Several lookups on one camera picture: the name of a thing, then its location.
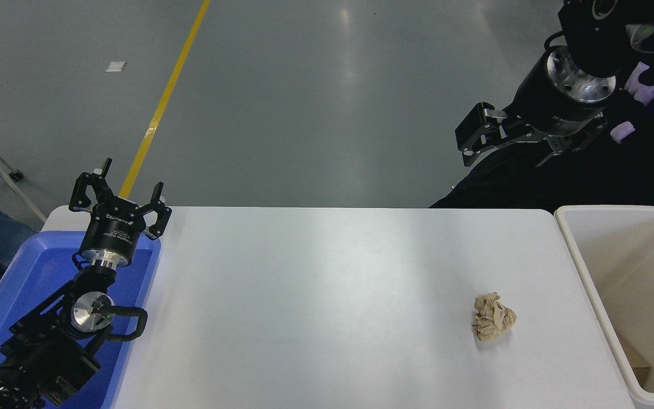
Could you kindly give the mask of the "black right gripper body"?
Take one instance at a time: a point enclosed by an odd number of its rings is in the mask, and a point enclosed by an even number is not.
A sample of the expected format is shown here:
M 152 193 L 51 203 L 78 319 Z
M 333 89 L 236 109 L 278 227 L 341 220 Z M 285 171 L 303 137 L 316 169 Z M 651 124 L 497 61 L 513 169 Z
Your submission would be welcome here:
M 584 72 L 569 53 L 545 53 L 517 88 L 510 106 L 536 130 L 569 136 L 607 106 L 608 82 Z

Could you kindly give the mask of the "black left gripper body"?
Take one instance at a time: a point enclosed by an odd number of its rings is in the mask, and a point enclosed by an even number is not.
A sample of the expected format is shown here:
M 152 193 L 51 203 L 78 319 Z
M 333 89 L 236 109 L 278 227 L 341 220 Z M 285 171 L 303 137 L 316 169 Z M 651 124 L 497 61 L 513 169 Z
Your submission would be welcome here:
M 131 262 L 141 233 L 144 217 L 134 202 L 116 198 L 94 205 L 79 254 L 87 260 L 103 251 L 117 254 L 120 262 Z

